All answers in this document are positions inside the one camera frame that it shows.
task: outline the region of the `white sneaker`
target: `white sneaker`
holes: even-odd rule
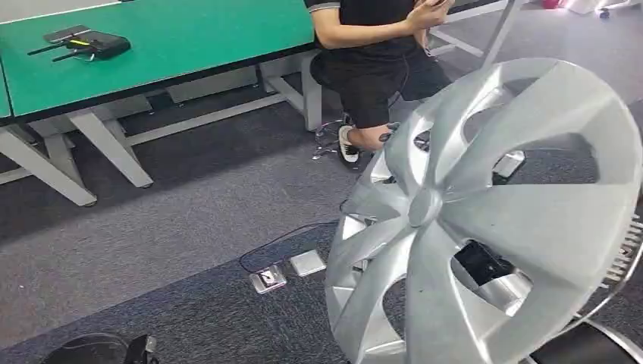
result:
[[[353,129],[350,125],[340,127],[339,136],[340,154],[342,159],[347,163],[357,163],[359,160],[359,149],[348,141],[348,132]]]

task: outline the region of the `hubcap center cap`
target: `hubcap center cap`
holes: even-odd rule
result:
[[[411,202],[409,223],[414,228],[433,220],[442,207],[442,197],[436,190],[421,190]]]

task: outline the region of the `black shorts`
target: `black shorts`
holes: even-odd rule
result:
[[[340,94],[343,109],[359,129],[378,127],[389,120],[389,100],[400,92],[405,101],[433,96],[451,81],[433,57],[418,49],[399,61],[347,62],[324,57],[330,88]]]

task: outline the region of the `person's arm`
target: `person's arm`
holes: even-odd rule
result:
[[[322,8],[311,13],[319,42],[326,49],[366,46],[385,40],[411,36],[418,30],[442,24],[453,0],[433,7],[437,0],[426,0],[400,22],[377,26],[344,25],[339,8]]]

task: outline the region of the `hubcap spoke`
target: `hubcap spoke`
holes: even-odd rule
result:
[[[482,336],[506,320],[466,289],[451,270],[457,242],[432,224],[416,238],[406,279],[406,350],[410,362],[491,362]]]
[[[386,165],[407,196],[414,196],[424,182],[428,153],[415,146],[413,140],[432,126],[432,121],[415,111],[395,131],[395,137],[384,144]]]
[[[444,204],[442,218],[489,245],[536,284],[595,287],[616,251],[612,241],[630,216],[619,185],[495,186]]]
[[[400,232],[369,264],[335,323],[333,333],[351,362],[362,362],[368,351],[400,351],[403,342],[389,324],[382,299],[406,274],[414,233]]]
[[[344,241],[335,240],[334,249],[328,258],[327,284],[353,287],[354,282],[350,281],[350,271],[353,266],[357,262],[373,257],[405,226],[405,218],[395,218],[369,226]]]
[[[468,143],[463,133],[464,124],[471,114],[489,100],[489,95],[501,86],[500,68],[495,65],[465,80],[458,80],[457,83],[461,83],[462,87],[447,90],[457,90],[458,93],[444,97],[447,100],[436,111],[436,120],[440,122],[435,123],[431,129],[431,158],[426,180],[432,185],[439,185],[466,151]]]
[[[526,143],[581,133],[614,102],[618,100],[607,85],[560,62],[483,126],[447,176],[447,189],[462,193],[489,186],[491,170],[505,153]]]

